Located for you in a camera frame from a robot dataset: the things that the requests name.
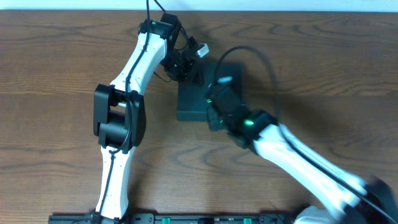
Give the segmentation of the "dark green gift box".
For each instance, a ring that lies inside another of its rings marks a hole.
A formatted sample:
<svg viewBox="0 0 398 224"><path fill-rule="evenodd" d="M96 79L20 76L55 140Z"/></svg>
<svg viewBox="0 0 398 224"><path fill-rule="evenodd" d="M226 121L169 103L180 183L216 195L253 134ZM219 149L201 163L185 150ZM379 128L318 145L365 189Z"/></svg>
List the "dark green gift box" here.
<svg viewBox="0 0 398 224"><path fill-rule="evenodd" d="M178 84L176 116L179 121L207 121L207 101L205 95L214 79L217 62L205 62L200 65L204 85ZM230 77L232 89L242 97L244 65L238 62L222 63L217 75Z"/></svg>

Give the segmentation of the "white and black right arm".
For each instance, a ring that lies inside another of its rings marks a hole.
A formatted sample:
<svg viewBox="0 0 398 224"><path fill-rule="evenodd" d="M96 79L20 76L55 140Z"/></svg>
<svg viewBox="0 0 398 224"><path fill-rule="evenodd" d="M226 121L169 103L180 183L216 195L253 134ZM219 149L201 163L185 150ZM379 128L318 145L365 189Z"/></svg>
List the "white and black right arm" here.
<svg viewBox="0 0 398 224"><path fill-rule="evenodd" d="M292 223L397 223L391 189L340 169L298 140L263 110L250 110L230 84L210 85L206 93L209 125L223 126L241 148L285 170L324 206L309 206Z"/></svg>

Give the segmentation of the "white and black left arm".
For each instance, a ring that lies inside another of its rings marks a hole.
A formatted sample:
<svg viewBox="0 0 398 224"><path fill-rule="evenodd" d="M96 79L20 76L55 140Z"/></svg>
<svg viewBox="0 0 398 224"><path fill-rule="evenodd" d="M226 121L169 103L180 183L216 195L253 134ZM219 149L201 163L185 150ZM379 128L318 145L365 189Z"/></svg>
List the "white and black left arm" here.
<svg viewBox="0 0 398 224"><path fill-rule="evenodd" d="M103 157L101 193L88 223L122 223L129 206L127 187L132 157L146 131L144 93L161 65L176 82L202 86L199 58L209 50L193 37L178 49L185 34L176 15L163 13L159 21L147 18L139 25L137 45L122 72L94 92L93 133Z"/></svg>

